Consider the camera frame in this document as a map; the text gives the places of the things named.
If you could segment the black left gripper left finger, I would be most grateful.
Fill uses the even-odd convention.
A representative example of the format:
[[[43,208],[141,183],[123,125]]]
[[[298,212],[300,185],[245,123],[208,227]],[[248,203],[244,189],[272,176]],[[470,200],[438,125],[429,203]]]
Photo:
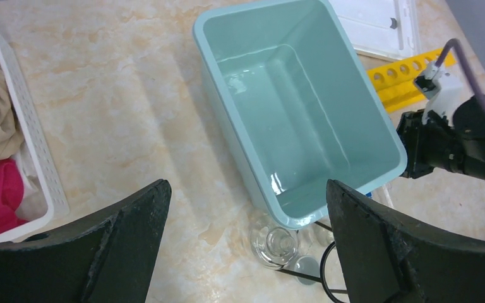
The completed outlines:
[[[74,222],[0,243],[0,302],[144,302],[171,194],[159,179]]]

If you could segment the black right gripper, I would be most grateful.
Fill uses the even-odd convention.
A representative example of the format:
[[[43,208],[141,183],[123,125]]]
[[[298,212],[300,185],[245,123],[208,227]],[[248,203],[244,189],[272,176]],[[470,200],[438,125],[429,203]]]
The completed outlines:
[[[404,112],[397,133],[407,152],[402,177],[418,179],[435,168],[485,181],[485,113],[475,97],[449,116],[424,110]]]

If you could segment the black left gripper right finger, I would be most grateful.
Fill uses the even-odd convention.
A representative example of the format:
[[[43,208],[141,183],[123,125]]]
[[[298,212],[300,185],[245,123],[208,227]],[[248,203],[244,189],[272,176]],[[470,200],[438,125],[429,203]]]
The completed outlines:
[[[485,302],[485,241],[373,201],[336,180],[326,202],[351,302]]]

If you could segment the yellow test tube rack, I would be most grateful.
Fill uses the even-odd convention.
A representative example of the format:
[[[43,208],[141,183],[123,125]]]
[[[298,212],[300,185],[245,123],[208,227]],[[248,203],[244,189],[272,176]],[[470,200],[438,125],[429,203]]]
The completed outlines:
[[[414,79],[437,60],[442,50],[436,49],[366,71],[387,112],[395,112],[426,97],[415,87]]]

